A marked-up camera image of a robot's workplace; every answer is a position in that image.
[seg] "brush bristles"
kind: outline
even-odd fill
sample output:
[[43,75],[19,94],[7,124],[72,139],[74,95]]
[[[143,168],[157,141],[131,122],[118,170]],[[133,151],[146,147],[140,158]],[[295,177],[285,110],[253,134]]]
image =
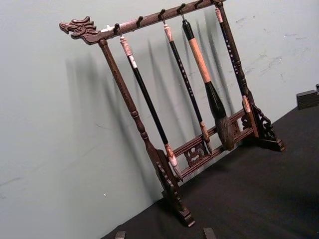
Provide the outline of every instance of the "brush bristles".
[[234,140],[234,129],[231,124],[231,121],[226,116],[221,119],[216,119],[215,124],[216,124],[218,136],[220,138],[221,143],[223,144],[223,147],[226,150],[232,150],[235,145],[235,140]]

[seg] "carved wooden base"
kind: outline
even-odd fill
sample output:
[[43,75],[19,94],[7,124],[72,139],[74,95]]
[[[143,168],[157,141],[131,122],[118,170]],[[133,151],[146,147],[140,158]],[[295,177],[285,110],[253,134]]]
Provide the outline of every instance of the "carved wooden base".
[[164,172],[166,173],[168,179],[170,182],[173,184],[175,190],[178,192],[179,191],[179,185],[175,179],[175,176],[170,168],[170,165],[168,164],[168,158],[166,157],[165,153],[163,150],[156,149],[158,158],[161,162],[161,167],[163,168]]
[[277,152],[282,152],[286,150],[284,143],[281,139],[278,139],[277,141],[272,141],[272,140],[260,139],[253,136],[249,136],[243,140],[243,143],[245,145],[253,145],[253,146],[266,148],[266,149],[270,149],[272,151],[277,151]]
[[[275,132],[273,131],[273,126],[271,121],[262,113],[262,111],[255,106],[255,104],[251,104],[252,111],[254,114],[256,126],[258,129],[259,137],[254,137],[250,135],[246,137],[243,142],[247,145],[255,145],[261,148],[270,149],[273,151],[282,152],[285,150],[284,143],[281,139],[277,139]],[[251,127],[251,122],[249,117],[245,114],[242,118],[242,123],[245,128]]]
[[172,184],[172,182],[169,180],[166,172],[162,168],[161,164],[157,162],[157,171],[159,179],[162,183],[162,186],[164,188],[164,191],[162,192],[163,197],[168,201],[172,209],[174,210],[174,213],[178,216],[178,218],[181,220],[181,222],[191,227],[195,224],[195,220],[192,217],[190,211],[187,207],[185,207],[178,195],[178,192],[176,191],[176,188]]
[[[234,127],[235,143],[239,143],[241,140],[243,140],[245,137],[249,136],[253,132],[253,130],[250,127],[244,129],[243,131],[240,131],[237,120],[244,117],[244,115],[244,110],[240,110],[239,112],[229,117]],[[216,127],[212,127],[208,130],[209,136],[213,136],[216,133]],[[175,149],[174,154],[176,157],[184,155],[188,162],[188,167],[182,170],[181,172],[182,177],[184,178],[196,171],[197,169],[199,169],[200,167],[202,167],[204,164],[212,160],[214,157],[220,155],[224,151],[225,149],[223,148],[223,146],[220,146],[215,148],[212,151],[212,154],[209,154],[203,144],[202,137],[197,136],[191,141],[182,145],[181,147]]]

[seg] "wooden foot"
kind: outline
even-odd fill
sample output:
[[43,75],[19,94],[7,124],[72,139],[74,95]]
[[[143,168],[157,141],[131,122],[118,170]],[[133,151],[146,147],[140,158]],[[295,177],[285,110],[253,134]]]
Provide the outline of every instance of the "wooden foot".
[[[255,106],[255,104],[251,104],[251,106],[259,137],[250,135],[249,137],[246,137],[243,142],[248,145],[255,145],[273,151],[284,151],[284,143],[281,139],[277,139],[271,121],[262,113],[262,111],[258,107]],[[244,129],[251,127],[251,122],[247,114],[245,114],[241,118],[241,121],[243,123]]]
[[273,140],[260,139],[260,138],[250,136],[245,138],[243,142],[246,145],[254,145],[254,146],[270,149],[272,151],[277,151],[277,152],[282,152],[286,150],[284,143],[281,139],[277,139],[276,141],[273,141]]
[[195,220],[192,217],[190,211],[187,207],[182,204],[182,201],[176,191],[176,188],[169,180],[167,174],[165,173],[163,167],[157,162],[157,169],[160,177],[160,181],[164,187],[162,192],[163,197],[168,201],[175,214],[181,220],[181,222],[187,227],[191,227],[195,224]]

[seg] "brush rack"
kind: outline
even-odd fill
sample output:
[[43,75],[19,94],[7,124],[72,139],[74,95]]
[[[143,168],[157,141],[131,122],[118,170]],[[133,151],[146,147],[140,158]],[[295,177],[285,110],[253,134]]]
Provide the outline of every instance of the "brush rack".
[[[137,129],[141,135],[142,140],[145,143],[146,151],[150,157],[150,160],[154,166],[156,175],[159,178],[161,185],[163,186],[163,197],[167,199],[173,211],[186,226],[191,227],[195,221],[188,208],[182,203],[178,194],[180,179],[173,174],[173,171],[168,164],[168,157],[165,153],[156,149],[145,130],[145,127],[140,119],[139,113],[136,109],[134,101],[130,95],[128,88],[123,80],[121,72],[113,58],[113,55],[108,46],[107,40],[113,37],[118,37],[120,34],[138,30],[142,27],[155,24],[162,21],[162,15],[165,13],[165,20],[180,15],[182,10],[183,14],[192,12],[204,7],[215,5],[218,7],[223,6],[223,0],[199,0],[188,4],[182,4],[171,9],[162,10],[161,12],[154,13],[148,16],[140,16],[137,19],[122,23],[115,24],[113,27],[109,27],[104,30],[97,31],[94,22],[90,21],[90,17],[87,16],[83,20],[71,20],[70,23],[60,23],[59,27],[65,33],[73,32],[71,37],[73,39],[82,38],[88,45],[99,44],[103,54],[108,62],[108,65],[112,71],[114,79],[118,85],[118,88],[122,94],[122,97],[127,105],[128,110],[131,113],[133,120],[137,126]],[[284,151],[285,147],[281,140],[277,139],[271,121],[262,113],[262,111],[255,105],[253,95],[248,89],[246,81],[244,82],[244,92],[249,100],[249,105],[253,112],[256,127],[258,130],[258,137],[254,136],[252,122],[250,118],[242,109],[239,112],[233,114],[230,117],[235,132],[235,143],[243,142],[244,144],[255,145],[262,148],[267,148],[274,151]],[[240,130],[238,121],[243,125],[243,130]],[[216,128],[212,127],[208,130],[209,136],[217,133]],[[212,155],[209,155],[202,136],[199,135],[191,141],[181,145],[174,150],[176,157],[184,157],[188,162],[188,167],[184,169],[182,177],[185,178],[204,164],[212,160],[214,157],[220,155],[224,151],[222,146],[213,150]]]

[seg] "brush tip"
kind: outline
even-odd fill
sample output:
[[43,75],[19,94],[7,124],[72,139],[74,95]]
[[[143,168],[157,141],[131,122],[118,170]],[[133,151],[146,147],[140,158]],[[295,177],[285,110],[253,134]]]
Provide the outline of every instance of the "brush tip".
[[235,146],[234,128],[230,119],[226,116],[215,121],[218,136],[226,150],[233,150]]
[[206,142],[206,146],[207,146],[207,148],[208,148],[208,153],[209,153],[209,155],[212,155],[213,150],[212,150],[212,148],[211,148],[210,142]]

